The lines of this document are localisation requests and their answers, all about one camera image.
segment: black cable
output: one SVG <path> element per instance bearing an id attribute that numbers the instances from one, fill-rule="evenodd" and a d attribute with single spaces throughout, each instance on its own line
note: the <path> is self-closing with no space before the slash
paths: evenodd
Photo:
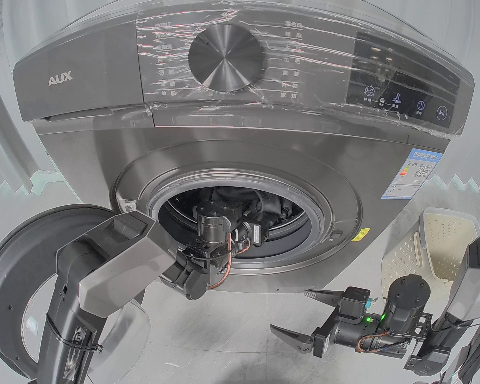
<path id="1" fill-rule="evenodd" d="M 444 328 L 444 329 L 439 329 L 438 331 L 434 330 L 432 328 L 432 332 L 433 333 L 440 333 L 440 332 L 443 332 L 443 331 L 449 331 L 450 329 L 468 329 L 468 328 L 471 328 L 471 327 L 476 327 L 477 325 L 480 325 L 480 323 L 477 323 L 477 324 L 470 324 L 470 325 L 467 325 L 469 322 L 473 321 L 473 320 L 466 320 L 466 321 L 462 321 L 461 323 L 459 324 L 453 324 L 449 319 L 448 319 L 448 314 L 445 313 L 445 321 L 447 323 L 450 324 L 450 326 L 448 326 L 447 328 Z"/>
<path id="2" fill-rule="evenodd" d="M 57 327 L 54 325 L 54 323 L 53 323 L 52 319 L 50 318 L 50 316 L 48 315 L 48 313 L 47 313 L 47 316 L 46 316 L 45 320 L 46 320 L 46 323 L 48 324 L 48 326 L 50 327 L 50 329 L 51 329 L 53 335 L 55 336 L 55 338 L 59 342 L 61 342 L 63 345 L 66 345 L 67 347 L 70 347 L 71 349 L 76 349 L 76 350 L 80 350 L 80 351 L 102 353 L 103 347 L 99 344 L 97 344 L 97 345 L 79 345 L 79 344 L 75 344 L 71 341 L 68 341 L 68 340 L 64 339 L 60 335 L 60 332 L 58 331 Z"/>
<path id="3" fill-rule="evenodd" d="M 399 346 L 399 345 L 402 345 L 402 344 L 405 344 L 406 341 L 397 341 L 396 343 L 393 343 L 393 344 L 387 344 L 387 345 L 384 345 L 383 347 L 380 347 L 382 350 L 385 350 L 385 349 L 389 349 L 390 347 L 396 347 L 396 346 Z"/>

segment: washing machine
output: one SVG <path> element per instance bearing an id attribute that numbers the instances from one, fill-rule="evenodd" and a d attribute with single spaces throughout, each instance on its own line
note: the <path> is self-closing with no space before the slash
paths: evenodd
<path id="1" fill-rule="evenodd" d="M 154 1 L 74 23 L 16 64 L 22 117 L 83 203 L 147 213 L 175 248 L 201 201 L 280 204 L 220 289 L 320 289 L 433 172 L 474 90 L 412 26 L 340 4 Z"/>

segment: copper braided cable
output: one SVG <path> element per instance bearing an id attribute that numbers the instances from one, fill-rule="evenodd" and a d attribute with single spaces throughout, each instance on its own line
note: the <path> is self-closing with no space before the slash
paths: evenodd
<path id="1" fill-rule="evenodd" d="M 222 279 L 218 283 L 209 286 L 208 289 L 215 289 L 215 288 L 218 288 L 219 286 L 221 286 L 225 282 L 225 280 L 227 279 L 228 275 L 230 274 L 230 269 L 231 268 L 232 268 L 232 234 L 229 233 L 228 234 L 228 266 L 227 266 L 227 270 L 225 271 L 225 274 L 222 277 Z"/>
<path id="2" fill-rule="evenodd" d="M 380 352 L 382 350 L 382 348 L 372 349 L 371 351 L 365 351 L 360 346 L 360 344 L 363 340 L 371 339 L 371 338 L 374 338 L 374 337 L 382 337 L 382 336 L 386 336 L 386 335 L 389 335 L 389 334 L 390 334 L 390 331 L 387 331 L 387 332 L 379 333 L 379 334 L 376 334 L 376 335 L 367 335 L 367 336 L 361 337 L 357 342 L 357 351 L 362 352 L 362 353 L 378 353 L 378 352 Z"/>

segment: white laundry basket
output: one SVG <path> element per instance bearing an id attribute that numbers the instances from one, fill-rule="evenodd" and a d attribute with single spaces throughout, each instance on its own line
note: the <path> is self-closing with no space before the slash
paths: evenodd
<path id="1" fill-rule="evenodd" d="M 399 277 L 416 274 L 432 297 L 448 295 L 467 246 L 480 235 L 478 220 L 462 212 L 427 208 L 401 242 L 382 259 L 382 291 Z"/>

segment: aux logo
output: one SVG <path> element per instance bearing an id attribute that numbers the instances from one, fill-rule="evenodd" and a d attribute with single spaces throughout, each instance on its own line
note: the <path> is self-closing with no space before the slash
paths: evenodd
<path id="1" fill-rule="evenodd" d="M 50 81 L 48 82 L 48 86 L 50 87 L 51 85 L 60 84 L 60 83 L 63 83 L 64 81 L 67 81 L 67 80 L 73 80 L 72 77 L 70 76 L 70 73 L 72 73 L 72 71 L 62 73 L 60 75 L 60 78 L 59 78 L 58 75 L 56 75 L 55 77 L 50 77 Z"/>

